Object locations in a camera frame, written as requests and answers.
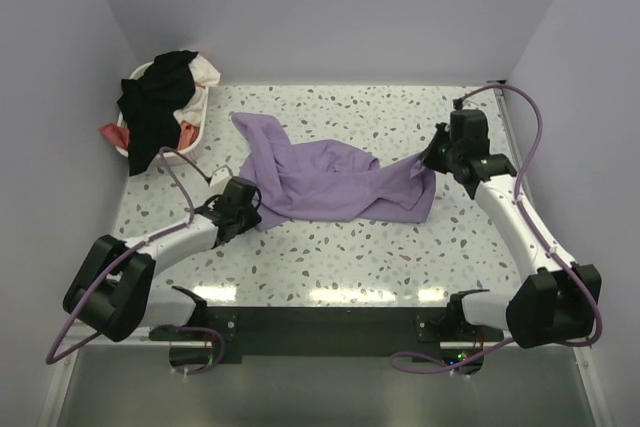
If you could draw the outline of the purple t shirt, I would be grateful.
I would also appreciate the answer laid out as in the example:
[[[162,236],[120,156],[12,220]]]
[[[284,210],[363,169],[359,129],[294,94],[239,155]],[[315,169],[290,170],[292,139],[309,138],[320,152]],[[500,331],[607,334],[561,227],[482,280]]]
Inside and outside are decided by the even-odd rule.
[[[420,224],[429,216],[436,175],[417,154],[382,167],[337,140],[293,144],[271,115],[235,113],[232,122],[250,148],[239,175],[262,194],[260,231],[288,220]]]

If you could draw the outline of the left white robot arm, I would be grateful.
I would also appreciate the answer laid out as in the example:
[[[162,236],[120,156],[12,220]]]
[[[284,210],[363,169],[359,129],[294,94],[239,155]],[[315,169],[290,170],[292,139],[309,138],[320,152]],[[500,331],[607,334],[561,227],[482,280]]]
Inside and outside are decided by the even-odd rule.
[[[154,277],[186,258],[217,248],[261,222],[256,184],[234,176],[197,207],[194,216],[149,237],[99,237],[63,299],[70,315],[114,342],[152,325],[149,301]]]

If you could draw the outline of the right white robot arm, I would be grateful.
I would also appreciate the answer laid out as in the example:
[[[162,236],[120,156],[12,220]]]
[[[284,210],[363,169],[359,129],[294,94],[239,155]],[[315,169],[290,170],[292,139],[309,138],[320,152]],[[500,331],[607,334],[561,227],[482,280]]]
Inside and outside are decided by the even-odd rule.
[[[488,120],[479,110],[455,110],[422,153],[423,164],[451,174],[489,217],[515,262],[521,284],[513,294],[484,288],[451,296],[448,333],[469,339],[480,327],[507,331],[516,344],[576,346],[597,329],[602,279],[594,265],[580,265],[550,235],[503,154],[490,151]]]

